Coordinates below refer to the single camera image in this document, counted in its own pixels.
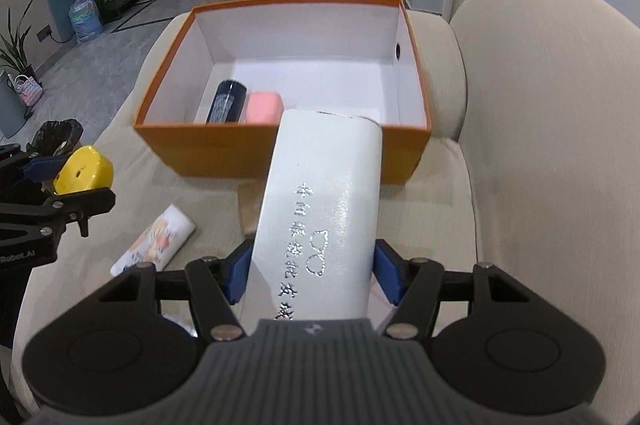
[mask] yellow stool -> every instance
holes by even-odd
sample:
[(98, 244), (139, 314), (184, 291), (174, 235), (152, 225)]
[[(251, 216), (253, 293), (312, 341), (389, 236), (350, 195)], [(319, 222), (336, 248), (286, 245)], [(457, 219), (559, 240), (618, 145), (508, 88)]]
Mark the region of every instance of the yellow stool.
[(53, 180), (56, 194), (111, 187), (113, 164), (93, 145), (85, 145), (73, 153)]

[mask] beige cushion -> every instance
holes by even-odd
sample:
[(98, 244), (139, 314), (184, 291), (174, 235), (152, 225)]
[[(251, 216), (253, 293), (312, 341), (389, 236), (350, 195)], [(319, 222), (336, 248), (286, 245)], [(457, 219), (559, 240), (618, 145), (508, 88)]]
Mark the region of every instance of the beige cushion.
[[(224, 257), (242, 242), (239, 182), (179, 177), (130, 127), (179, 23), (172, 22), (156, 42), (132, 94), (96, 142), (114, 164), (115, 208), (90, 221), (86, 239), (69, 225), (58, 260), (31, 274), (15, 334), (11, 376), (15, 394), (32, 413), (37, 405), (20, 365), (25, 345), (39, 329), (110, 280), (111, 265), (170, 203), (179, 206), (197, 230), (169, 269), (204, 255)], [(427, 256), (452, 269), (471, 269), (476, 262), (474, 216), (465, 161), (456, 143), (432, 138), (411, 181), (404, 187), (383, 188), (378, 235), (403, 257)], [(163, 304), (162, 309), (188, 323), (186, 304)], [(463, 316), (463, 311), (444, 308), (438, 326)]]
[(466, 83), (456, 37), (439, 15), (414, 10), (408, 15), (428, 78), (432, 134), (457, 140), (465, 117)]
[(594, 408), (640, 407), (640, 29), (602, 0), (466, 0), (451, 26), (478, 254), (590, 329)]

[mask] sofa backrest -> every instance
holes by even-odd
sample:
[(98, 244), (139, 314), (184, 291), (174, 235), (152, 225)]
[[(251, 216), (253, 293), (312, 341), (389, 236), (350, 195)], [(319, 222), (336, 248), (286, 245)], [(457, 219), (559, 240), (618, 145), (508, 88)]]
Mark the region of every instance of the sofa backrest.
[(640, 409), (640, 29), (602, 0), (466, 0), (460, 145), (480, 260), (589, 329), (593, 406)]

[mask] orange box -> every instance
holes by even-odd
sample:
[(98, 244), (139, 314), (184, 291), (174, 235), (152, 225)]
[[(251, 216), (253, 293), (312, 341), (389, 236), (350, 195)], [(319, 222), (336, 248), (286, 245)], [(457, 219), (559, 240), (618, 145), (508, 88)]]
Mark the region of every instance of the orange box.
[[(425, 77), (401, 0), (237, 0), (191, 11), (134, 128), (182, 176), (265, 179), (277, 125), (206, 124), (225, 79), (249, 93), (276, 91), (285, 109), (375, 119), (384, 184), (411, 177), (431, 135)], [(325, 145), (318, 142), (318, 152)]]

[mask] gray ribbed surface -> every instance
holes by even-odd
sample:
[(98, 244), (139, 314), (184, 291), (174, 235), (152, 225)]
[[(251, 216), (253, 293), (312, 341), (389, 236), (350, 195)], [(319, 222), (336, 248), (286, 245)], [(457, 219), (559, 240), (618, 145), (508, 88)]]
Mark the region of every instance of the gray ribbed surface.
[(145, 410), (96, 419), (47, 408), (30, 424), (603, 423), (586, 405), (541, 418), (487, 410), (444, 384), (417, 343), (375, 335), (368, 320), (313, 324), (263, 321), (250, 338), (210, 345), (190, 380)]

